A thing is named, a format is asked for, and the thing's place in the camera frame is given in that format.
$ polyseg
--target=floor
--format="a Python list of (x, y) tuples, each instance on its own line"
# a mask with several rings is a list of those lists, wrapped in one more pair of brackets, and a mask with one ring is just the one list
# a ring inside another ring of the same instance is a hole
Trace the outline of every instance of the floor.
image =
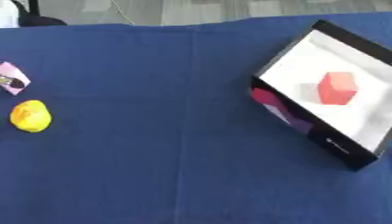
[(392, 0), (39, 0), (69, 24), (191, 25), (298, 14), (392, 11)]

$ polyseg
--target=pink object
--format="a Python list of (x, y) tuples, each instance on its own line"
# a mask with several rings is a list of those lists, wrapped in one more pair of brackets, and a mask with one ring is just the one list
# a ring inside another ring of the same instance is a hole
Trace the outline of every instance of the pink object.
[(270, 112), (291, 125), (294, 129), (299, 130), (302, 133), (308, 133), (311, 130), (311, 123), (292, 115), (284, 104), (281, 103), (279, 98), (271, 92), (256, 87), (252, 90), (252, 97), (257, 102), (264, 105)]
[(346, 105), (357, 91), (352, 73), (327, 73), (318, 84), (318, 95), (323, 104)]
[(24, 90), (31, 82), (30, 80), (14, 65), (10, 62), (4, 62), (0, 65), (0, 74), (10, 77), (19, 79), (24, 83), (24, 88), (13, 88), (8, 85), (1, 85), (5, 90), (12, 93), (13, 95), (19, 94), (22, 90)]

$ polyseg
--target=box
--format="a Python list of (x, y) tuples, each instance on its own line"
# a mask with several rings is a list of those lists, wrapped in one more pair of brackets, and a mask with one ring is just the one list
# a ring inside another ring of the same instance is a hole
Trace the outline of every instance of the box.
[(252, 78), (252, 97), (358, 170), (392, 137), (392, 52), (320, 20)]

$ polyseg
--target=yellow rubber duck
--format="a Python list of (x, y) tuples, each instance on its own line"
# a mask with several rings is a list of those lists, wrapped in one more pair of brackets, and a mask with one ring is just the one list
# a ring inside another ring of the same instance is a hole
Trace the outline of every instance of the yellow rubber duck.
[(52, 121), (52, 116), (42, 101), (24, 101), (10, 113), (10, 121), (19, 129), (40, 132)]

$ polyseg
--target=pink cube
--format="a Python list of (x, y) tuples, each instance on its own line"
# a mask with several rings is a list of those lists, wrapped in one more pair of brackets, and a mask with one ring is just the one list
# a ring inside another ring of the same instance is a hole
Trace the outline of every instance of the pink cube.
[(346, 105), (357, 91), (352, 73), (330, 72), (318, 84), (318, 95), (323, 104)]

